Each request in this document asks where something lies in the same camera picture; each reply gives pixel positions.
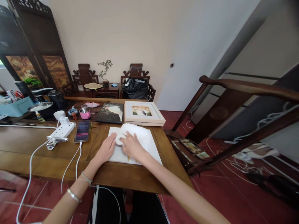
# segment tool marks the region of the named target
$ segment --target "phone screen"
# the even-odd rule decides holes
[[[79,121],[77,125],[78,128],[76,130],[74,142],[88,142],[91,130],[90,120]]]

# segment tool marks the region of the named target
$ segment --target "round fan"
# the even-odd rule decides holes
[[[103,86],[100,85],[100,84],[97,84],[97,83],[88,83],[88,84],[85,84],[84,87],[87,88],[87,89],[95,89],[95,90],[97,90],[99,88],[102,88]]]

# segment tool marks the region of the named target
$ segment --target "green plant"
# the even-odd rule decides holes
[[[103,79],[103,76],[106,75],[107,70],[109,68],[111,68],[113,64],[112,64],[111,60],[107,60],[106,62],[98,63],[98,65],[102,65],[105,67],[105,70],[102,70],[101,73],[99,74],[99,77],[101,77]]]
[[[43,83],[35,78],[27,78],[24,80],[27,85],[32,85],[32,87],[40,87]]]

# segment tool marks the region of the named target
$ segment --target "black plastic bag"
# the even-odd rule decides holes
[[[148,83],[148,79],[128,78],[122,87],[123,97],[125,99],[146,99]]]

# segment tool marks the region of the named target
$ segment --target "silver bangle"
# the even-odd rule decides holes
[[[86,181],[89,182],[89,187],[91,187],[91,182],[92,182],[93,180],[88,179],[88,178],[83,174],[83,171],[81,172],[81,174],[82,174],[82,177],[83,177]]]
[[[77,201],[77,202],[81,202],[82,200],[79,200],[77,197],[76,197],[76,195],[74,195],[74,193],[73,192],[71,192],[71,190],[68,188],[68,190],[67,190],[67,192],[70,194],[70,196],[75,200],[75,201]]]

